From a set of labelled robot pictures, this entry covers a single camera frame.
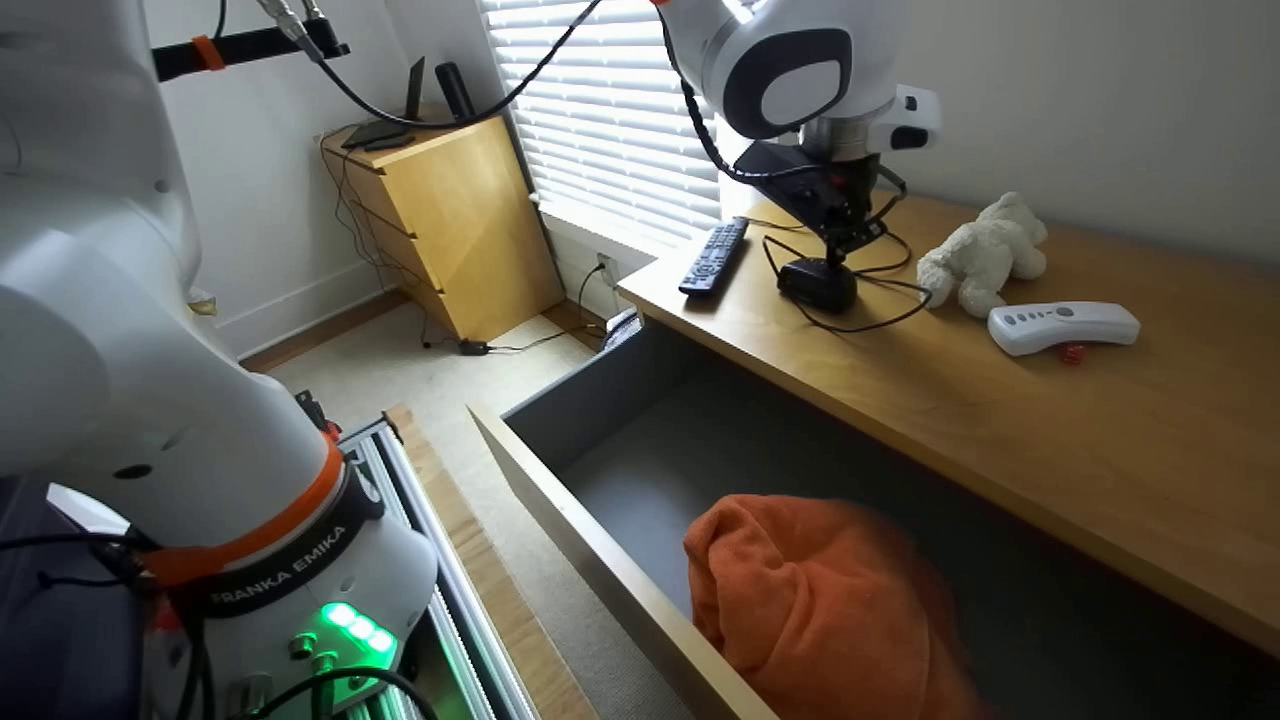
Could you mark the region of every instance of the black remote control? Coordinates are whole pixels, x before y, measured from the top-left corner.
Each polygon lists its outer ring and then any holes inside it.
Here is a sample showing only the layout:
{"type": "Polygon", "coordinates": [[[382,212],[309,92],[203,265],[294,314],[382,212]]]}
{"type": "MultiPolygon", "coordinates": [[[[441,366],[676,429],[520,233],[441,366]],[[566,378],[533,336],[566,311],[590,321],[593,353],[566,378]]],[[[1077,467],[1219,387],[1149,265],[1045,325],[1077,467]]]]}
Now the black remote control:
{"type": "Polygon", "coordinates": [[[744,247],[749,247],[749,220],[717,224],[703,253],[695,256],[695,265],[681,278],[681,290],[691,299],[719,294],[719,288],[730,283],[744,247]]]}

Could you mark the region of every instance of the stuffed animal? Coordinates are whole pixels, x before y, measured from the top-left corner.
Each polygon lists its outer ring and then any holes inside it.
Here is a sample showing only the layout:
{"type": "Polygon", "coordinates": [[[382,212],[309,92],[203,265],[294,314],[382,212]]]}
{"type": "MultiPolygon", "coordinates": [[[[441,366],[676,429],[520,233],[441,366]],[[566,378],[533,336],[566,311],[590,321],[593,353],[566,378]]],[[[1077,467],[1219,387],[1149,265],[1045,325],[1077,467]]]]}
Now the stuffed animal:
{"type": "Polygon", "coordinates": [[[955,290],[969,314],[990,321],[1005,304],[1001,288],[1007,275],[1045,275],[1045,234],[1035,212],[1015,190],[1005,190],[974,224],[960,224],[941,247],[919,256],[916,278],[933,290],[930,309],[941,309],[955,290]]]}

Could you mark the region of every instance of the orange towel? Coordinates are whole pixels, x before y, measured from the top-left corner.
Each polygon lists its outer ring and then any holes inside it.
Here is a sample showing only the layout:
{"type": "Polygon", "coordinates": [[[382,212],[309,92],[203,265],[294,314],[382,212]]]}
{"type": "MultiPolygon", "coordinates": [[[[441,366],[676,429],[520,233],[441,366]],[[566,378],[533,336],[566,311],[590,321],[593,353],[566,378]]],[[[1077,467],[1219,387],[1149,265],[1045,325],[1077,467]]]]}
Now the orange towel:
{"type": "Polygon", "coordinates": [[[684,551],[695,629],[780,715],[983,715],[937,572],[873,511],[723,495],[684,551]]]}

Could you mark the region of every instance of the wooden desk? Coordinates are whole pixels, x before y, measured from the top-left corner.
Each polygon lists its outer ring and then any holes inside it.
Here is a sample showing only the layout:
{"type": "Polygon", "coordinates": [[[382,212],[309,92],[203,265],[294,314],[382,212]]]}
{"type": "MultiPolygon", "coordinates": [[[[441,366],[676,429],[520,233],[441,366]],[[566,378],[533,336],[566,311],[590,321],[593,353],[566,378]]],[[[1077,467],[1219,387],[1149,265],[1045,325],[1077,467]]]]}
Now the wooden desk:
{"type": "MultiPolygon", "coordinates": [[[[930,198],[891,212],[916,256],[966,220],[930,198]]],[[[1280,273],[1052,228],[1047,275],[1007,299],[1121,299],[1146,321],[1135,347],[1064,362],[1001,357],[960,309],[860,336],[813,329],[772,288],[762,234],[717,309],[676,290],[691,256],[624,290],[647,321],[1280,654],[1280,273]]],[[[772,234],[815,253],[802,233],[772,234]]],[[[876,245],[848,267],[891,256],[876,245]]],[[[848,321],[907,304],[860,283],[848,321]]]]}

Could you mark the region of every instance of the wooden cabinet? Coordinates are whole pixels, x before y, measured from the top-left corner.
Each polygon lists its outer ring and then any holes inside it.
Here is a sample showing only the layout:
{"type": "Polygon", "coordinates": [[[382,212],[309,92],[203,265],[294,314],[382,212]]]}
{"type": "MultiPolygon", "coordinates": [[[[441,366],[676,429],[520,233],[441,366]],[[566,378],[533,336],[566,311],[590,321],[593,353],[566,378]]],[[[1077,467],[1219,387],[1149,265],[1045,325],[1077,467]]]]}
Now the wooden cabinet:
{"type": "Polygon", "coordinates": [[[327,177],[382,267],[457,341],[491,341],[561,299],[547,234],[507,122],[424,131],[404,146],[326,141],[327,177]]]}

